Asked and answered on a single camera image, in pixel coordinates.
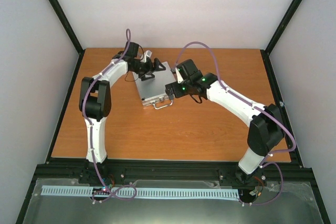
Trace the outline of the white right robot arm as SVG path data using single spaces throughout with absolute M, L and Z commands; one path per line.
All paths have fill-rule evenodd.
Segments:
M 177 65 L 174 73 L 177 80 L 165 86 L 169 98 L 198 96 L 196 103 L 199 104 L 209 100 L 227 109 L 248 127 L 248 149 L 235 172 L 237 181 L 247 184 L 265 157 L 285 137 L 279 108 L 243 96 L 213 73 L 202 74 L 191 59 Z

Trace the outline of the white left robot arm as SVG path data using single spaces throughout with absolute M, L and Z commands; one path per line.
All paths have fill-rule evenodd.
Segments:
M 158 58 L 151 59 L 149 50 L 137 58 L 138 50 L 138 44 L 126 43 L 124 50 L 113 56 L 103 70 L 81 81 L 79 110 L 87 128 L 86 159 L 91 163 L 102 164 L 107 158 L 105 125 L 112 108 L 111 88 L 116 81 L 128 72 L 137 74 L 141 81 L 147 81 L 155 78 L 155 72 L 166 70 Z

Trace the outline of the aluminium poker case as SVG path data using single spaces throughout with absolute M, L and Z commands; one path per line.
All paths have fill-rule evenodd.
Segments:
M 155 77 L 142 81 L 135 73 L 135 84 L 143 107 L 153 106 L 156 110 L 171 106 L 173 100 L 165 93 L 165 85 L 175 82 L 167 61 L 163 62 L 164 71 L 154 73 Z

